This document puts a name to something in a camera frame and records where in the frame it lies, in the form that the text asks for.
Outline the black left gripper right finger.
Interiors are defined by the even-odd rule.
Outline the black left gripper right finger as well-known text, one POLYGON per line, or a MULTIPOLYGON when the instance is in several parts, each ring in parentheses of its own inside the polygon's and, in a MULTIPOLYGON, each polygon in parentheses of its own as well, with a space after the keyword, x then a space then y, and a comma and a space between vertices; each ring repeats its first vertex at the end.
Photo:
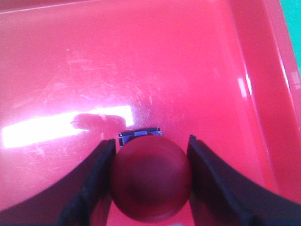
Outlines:
POLYGON ((299 226, 301 206, 249 180, 190 136, 191 212, 197 226, 299 226))

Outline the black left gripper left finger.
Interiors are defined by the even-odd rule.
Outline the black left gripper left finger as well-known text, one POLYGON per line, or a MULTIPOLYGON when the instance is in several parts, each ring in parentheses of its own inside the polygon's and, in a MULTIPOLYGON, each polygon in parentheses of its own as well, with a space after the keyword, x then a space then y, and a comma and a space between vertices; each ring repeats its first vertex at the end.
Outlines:
POLYGON ((2 226, 105 226, 111 207, 110 166, 115 140, 104 140, 51 187, 1 211, 2 226))

